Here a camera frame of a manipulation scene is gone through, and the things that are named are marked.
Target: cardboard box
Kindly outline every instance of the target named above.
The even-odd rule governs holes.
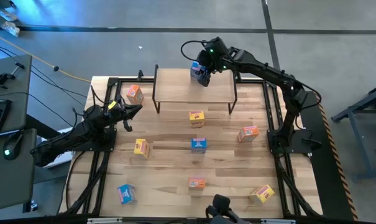
[[[256,126],[244,127],[237,135],[237,140],[242,142],[251,142],[260,134]]]
[[[204,126],[204,112],[203,111],[190,111],[189,120],[191,128],[201,128]]]
[[[192,67],[190,68],[190,80],[191,82],[198,83],[200,76],[207,72],[205,66],[200,65],[198,62],[193,62]]]
[[[122,205],[135,202],[135,189],[133,186],[129,184],[124,184],[117,188],[117,192],[119,193],[120,202]]]
[[[196,138],[191,140],[191,150],[193,153],[205,153],[207,149],[207,139]]]
[[[250,195],[249,198],[254,203],[264,203],[266,202],[275,192],[269,187],[269,185],[265,185],[255,189]]]
[[[142,104],[144,100],[144,94],[142,94],[138,85],[131,85],[127,92],[127,98],[131,104],[139,105]]]
[[[206,180],[201,177],[189,177],[189,189],[203,190],[206,187]]]
[[[148,159],[149,157],[149,143],[145,139],[137,139],[135,140],[135,149],[134,154],[140,155],[144,159]]]

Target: floor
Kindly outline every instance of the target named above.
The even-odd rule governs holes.
[[[317,89],[328,117],[376,86],[376,0],[14,2],[21,24],[38,31],[21,31],[18,38],[0,31],[0,36],[85,79],[93,75],[136,75],[140,69],[152,74],[156,63],[163,68],[187,68],[190,62],[180,53],[183,42],[220,36],[227,45],[246,49],[258,60],[280,66]],[[49,31],[59,26],[58,32]],[[80,32],[62,32],[69,27]],[[0,46],[23,54],[2,40]],[[186,52],[195,57],[198,49],[192,45]],[[38,60],[34,65],[61,87],[87,94],[89,83],[54,72]],[[30,93],[70,123],[74,120],[71,107],[83,109],[35,76]],[[54,129],[68,126],[34,99],[29,100],[29,113]],[[359,219],[376,222],[376,179],[353,182],[350,178],[363,172],[364,165],[348,120],[338,124],[329,120],[329,124]],[[363,135],[373,132],[366,129]],[[0,210],[0,219],[55,214],[64,181],[34,186],[38,211],[21,214],[21,206],[5,208]]]

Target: metal bracket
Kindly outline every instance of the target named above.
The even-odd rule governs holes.
[[[295,130],[293,137],[291,139],[291,143],[288,147],[281,147],[276,142],[276,133],[278,130],[268,130],[267,137],[268,137],[268,144],[269,150],[271,153],[278,154],[278,153],[311,153],[312,148],[311,144],[306,143],[303,139],[308,138],[307,130]]]
[[[261,224],[295,224],[295,220],[261,219]]]
[[[122,218],[89,218],[87,223],[100,224],[100,223],[122,223]]]

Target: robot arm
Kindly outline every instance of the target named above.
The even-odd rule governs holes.
[[[109,133],[105,127],[119,121],[123,121],[126,131],[132,131],[128,120],[138,113],[142,105],[127,105],[124,99],[118,96],[109,107],[107,112],[98,105],[88,108],[83,114],[84,121],[71,131],[48,139],[33,148],[30,153],[33,155],[34,164],[39,167],[46,166],[66,151],[79,151],[87,142],[106,142]]]
[[[234,47],[227,48],[219,37],[201,43],[205,50],[199,53],[197,61],[204,65],[208,71],[222,72],[231,69],[241,73],[251,73],[282,89],[287,114],[276,138],[281,146],[289,146],[294,133],[294,119],[299,116],[307,97],[303,84],[293,75],[285,73],[284,70],[279,71],[269,66],[268,63],[259,62],[245,50]],[[204,86],[208,85],[210,77],[209,73],[203,75],[200,83]]]

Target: wooden tabletop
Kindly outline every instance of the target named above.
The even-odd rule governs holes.
[[[211,74],[206,88],[192,82],[190,70],[159,68],[156,77],[155,101],[180,103],[233,103],[233,74],[230,70]]]
[[[108,77],[93,77],[91,83],[102,99],[107,82]],[[123,97],[131,84],[123,84]],[[141,87],[145,96],[143,108],[131,122],[133,132],[126,132],[122,123],[117,125],[117,141],[109,160],[101,216],[204,217],[204,210],[212,203],[214,195],[221,194],[231,199],[231,208],[242,218],[282,217],[275,164],[266,138],[268,122],[261,85],[237,84],[238,101],[233,114],[229,115],[224,104],[202,103],[164,104],[162,112],[157,114],[152,102],[153,84],[135,84]],[[279,98],[285,114],[280,90]],[[86,107],[92,103],[89,94]],[[192,110],[204,111],[204,127],[190,128],[188,112]],[[236,141],[239,130],[253,125],[258,127],[260,134],[254,142],[239,144]],[[133,153],[137,138],[150,143],[147,161]],[[191,138],[207,138],[205,154],[191,153]],[[76,162],[70,177],[70,204],[86,187],[92,157],[92,152],[86,152]],[[296,186],[308,203],[322,213],[310,160],[301,154],[292,154],[291,163]],[[190,190],[189,176],[204,177],[206,188]],[[116,189],[124,184],[135,187],[136,203],[121,205]],[[275,195],[264,204],[252,203],[247,196],[265,184],[274,189]],[[286,185],[285,188],[290,211],[293,211],[291,193]],[[91,197],[90,211],[96,189]],[[65,198],[60,212],[64,210]]]

